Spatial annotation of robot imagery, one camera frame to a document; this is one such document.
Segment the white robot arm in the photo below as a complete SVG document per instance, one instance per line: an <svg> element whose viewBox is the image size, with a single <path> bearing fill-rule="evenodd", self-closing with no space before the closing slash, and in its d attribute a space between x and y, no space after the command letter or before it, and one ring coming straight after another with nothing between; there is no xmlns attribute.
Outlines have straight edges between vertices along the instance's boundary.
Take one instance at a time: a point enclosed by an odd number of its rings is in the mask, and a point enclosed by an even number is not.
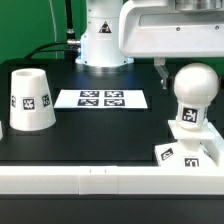
<svg viewBox="0 0 224 224"><path fill-rule="evenodd" d="M167 84L168 58L224 57L224 0L86 0L87 28L76 62L114 72L152 58Z"/></svg>

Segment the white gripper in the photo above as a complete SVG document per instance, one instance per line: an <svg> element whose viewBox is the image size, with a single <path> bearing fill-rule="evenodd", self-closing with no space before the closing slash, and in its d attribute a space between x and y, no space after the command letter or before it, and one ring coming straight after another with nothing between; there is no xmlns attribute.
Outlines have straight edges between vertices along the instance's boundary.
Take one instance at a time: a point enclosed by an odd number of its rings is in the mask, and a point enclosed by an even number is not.
<svg viewBox="0 0 224 224"><path fill-rule="evenodd" d="M119 48L128 57L155 58L166 89L165 58L224 57L224 0L128 0Z"/></svg>

